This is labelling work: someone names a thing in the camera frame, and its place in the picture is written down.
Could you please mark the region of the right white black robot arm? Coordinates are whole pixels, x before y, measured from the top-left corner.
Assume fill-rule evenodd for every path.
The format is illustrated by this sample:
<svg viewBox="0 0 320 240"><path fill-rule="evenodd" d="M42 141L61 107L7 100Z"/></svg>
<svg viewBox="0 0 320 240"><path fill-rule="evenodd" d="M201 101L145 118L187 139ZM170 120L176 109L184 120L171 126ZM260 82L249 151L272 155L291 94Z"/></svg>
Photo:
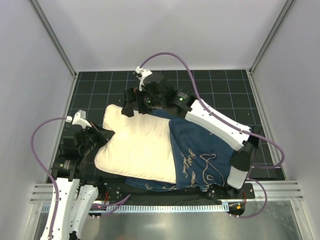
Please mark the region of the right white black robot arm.
<svg viewBox="0 0 320 240"><path fill-rule="evenodd" d="M201 126L225 141L234 150L225 192L230 198L241 195L260 144L262 128L250 128L228 118L190 91L174 88L160 73L140 69L135 76L140 80L139 86L125 89L121 113L133 117L133 103L137 103L140 114L164 110Z"/></svg>

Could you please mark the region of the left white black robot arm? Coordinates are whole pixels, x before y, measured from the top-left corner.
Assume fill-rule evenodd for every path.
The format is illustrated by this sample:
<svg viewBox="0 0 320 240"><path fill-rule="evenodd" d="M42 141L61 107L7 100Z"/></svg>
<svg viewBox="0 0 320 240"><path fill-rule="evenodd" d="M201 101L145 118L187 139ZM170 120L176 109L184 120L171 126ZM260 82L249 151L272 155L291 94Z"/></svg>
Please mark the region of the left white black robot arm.
<svg viewBox="0 0 320 240"><path fill-rule="evenodd" d="M73 126L62 137L51 168L52 199L42 240L79 240L95 200L106 194L102 176L84 174L87 156L105 146L114 131L93 122Z"/></svg>

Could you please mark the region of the dark blue embroidered pillowcase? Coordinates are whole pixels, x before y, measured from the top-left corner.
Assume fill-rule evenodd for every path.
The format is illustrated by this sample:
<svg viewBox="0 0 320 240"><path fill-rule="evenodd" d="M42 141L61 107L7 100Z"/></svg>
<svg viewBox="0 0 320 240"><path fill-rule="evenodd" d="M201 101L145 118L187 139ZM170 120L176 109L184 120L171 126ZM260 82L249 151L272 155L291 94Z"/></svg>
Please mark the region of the dark blue embroidered pillowcase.
<svg viewBox="0 0 320 240"><path fill-rule="evenodd" d="M169 121L176 182L127 177L127 185L153 192L196 187L206 192L212 185L227 185L234 150L225 141L205 128L164 110L154 110L151 115Z"/></svg>

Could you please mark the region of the cream white pillow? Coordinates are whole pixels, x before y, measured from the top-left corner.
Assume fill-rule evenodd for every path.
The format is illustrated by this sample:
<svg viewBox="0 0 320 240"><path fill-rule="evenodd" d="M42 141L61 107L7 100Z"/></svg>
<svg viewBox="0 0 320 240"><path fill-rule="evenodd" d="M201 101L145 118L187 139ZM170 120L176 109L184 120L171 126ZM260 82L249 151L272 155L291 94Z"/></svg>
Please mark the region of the cream white pillow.
<svg viewBox="0 0 320 240"><path fill-rule="evenodd" d="M176 183L169 119L133 113L127 117L120 106L106 107L102 126L114 135L98 150L96 168L125 177Z"/></svg>

